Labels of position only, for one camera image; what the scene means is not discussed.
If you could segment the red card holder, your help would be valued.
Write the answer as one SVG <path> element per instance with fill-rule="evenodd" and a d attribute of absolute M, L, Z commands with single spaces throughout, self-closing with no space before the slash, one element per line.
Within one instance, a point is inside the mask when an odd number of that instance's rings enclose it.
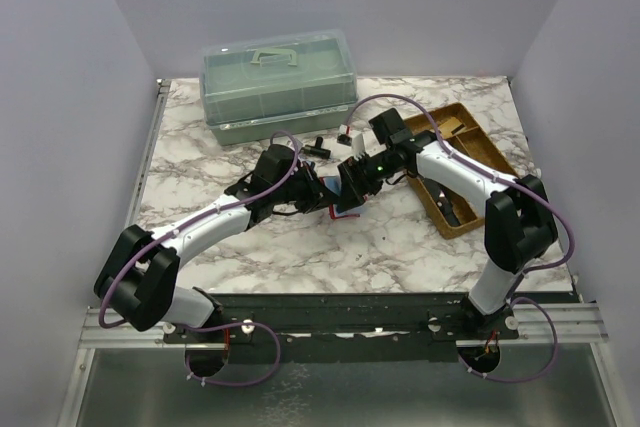
<path fill-rule="evenodd" d="M 324 176 L 320 180 L 335 196 L 329 204 L 331 219 L 357 218 L 361 215 L 367 200 L 361 181 L 349 175 Z"/>

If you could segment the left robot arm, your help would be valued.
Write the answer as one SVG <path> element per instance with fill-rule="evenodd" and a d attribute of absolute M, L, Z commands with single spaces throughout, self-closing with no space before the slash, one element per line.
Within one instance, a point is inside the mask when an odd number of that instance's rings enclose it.
<path fill-rule="evenodd" d="M 219 306 L 198 288 L 180 288 L 181 268 L 218 242 L 242 234 L 279 205 L 298 213 L 321 210 L 337 195 L 314 165 L 285 145 L 264 150 L 255 168 L 207 207 L 155 230 L 138 225 L 118 237 L 94 284 L 103 309 L 146 331 L 160 322 L 189 328 L 211 324 Z"/>

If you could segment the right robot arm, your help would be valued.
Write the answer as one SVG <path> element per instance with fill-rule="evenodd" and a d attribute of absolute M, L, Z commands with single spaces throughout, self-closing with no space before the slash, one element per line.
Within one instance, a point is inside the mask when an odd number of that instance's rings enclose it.
<path fill-rule="evenodd" d="M 471 204 L 484 220 L 487 263 L 461 302 L 464 330 L 477 331 L 507 304 L 517 279 L 558 238 L 542 181 L 491 170 L 430 131 L 413 133 L 398 111 L 388 109 L 369 122 L 383 150 L 373 156 L 353 149 L 338 167 L 338 213 L 363 205 L 385 180 L 403 171 L 431 179 Z"/>

